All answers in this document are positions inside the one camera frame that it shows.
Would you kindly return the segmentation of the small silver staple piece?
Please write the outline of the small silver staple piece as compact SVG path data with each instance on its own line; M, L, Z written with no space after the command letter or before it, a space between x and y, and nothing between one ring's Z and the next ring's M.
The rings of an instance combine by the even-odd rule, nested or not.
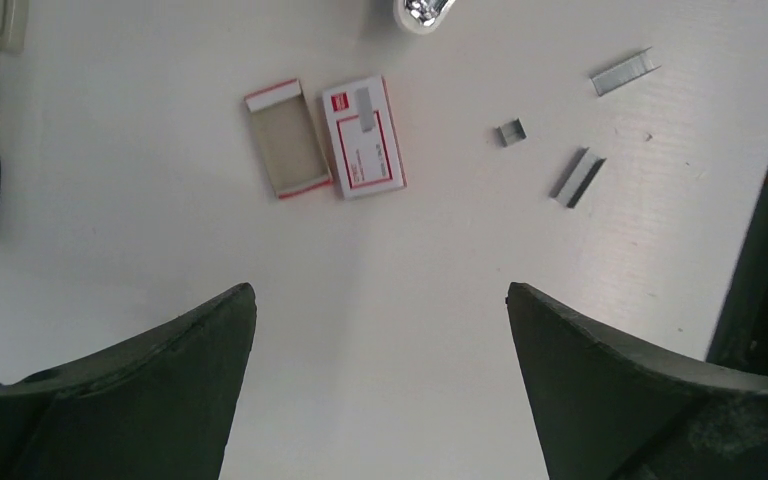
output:
M525 127L520 118L509 120L495 128L499 144L503 148L510 147L527 139Z

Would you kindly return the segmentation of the silver staple strip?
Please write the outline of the silver staple strip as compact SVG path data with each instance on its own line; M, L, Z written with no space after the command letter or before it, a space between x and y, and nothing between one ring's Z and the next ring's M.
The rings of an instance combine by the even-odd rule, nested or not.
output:
M567 209L574 209L606 162L590 148L579 148L555 182L549 197Z
M658 70L660 66L652 60L650 51L651 47L636 51L590 73L595 94L603 97Z

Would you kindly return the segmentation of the staple box tray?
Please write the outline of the staple box tray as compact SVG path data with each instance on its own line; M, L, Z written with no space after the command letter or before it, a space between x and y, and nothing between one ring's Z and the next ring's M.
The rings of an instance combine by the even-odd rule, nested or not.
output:
M299 79L247 94L253 136L274 195L292 198L333 183Z

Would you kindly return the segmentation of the red white staple box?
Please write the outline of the red white staple box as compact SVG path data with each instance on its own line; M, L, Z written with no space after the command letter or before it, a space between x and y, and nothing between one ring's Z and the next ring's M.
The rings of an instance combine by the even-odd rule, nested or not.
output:
M334 171L345 200L407 187L387 83L375 75L321 94Z

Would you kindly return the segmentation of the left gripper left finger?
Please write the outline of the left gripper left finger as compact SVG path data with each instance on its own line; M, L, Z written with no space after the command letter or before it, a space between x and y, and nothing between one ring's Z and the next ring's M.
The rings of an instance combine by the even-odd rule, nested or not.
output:
M0 383L0 479L216 479L253 346L254 289Z

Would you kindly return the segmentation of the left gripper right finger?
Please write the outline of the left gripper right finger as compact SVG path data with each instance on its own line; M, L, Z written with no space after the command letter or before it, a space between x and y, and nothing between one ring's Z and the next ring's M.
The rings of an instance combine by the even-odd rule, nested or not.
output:
M537 288L506 305L553 479L768 479L768 377L664 349Z

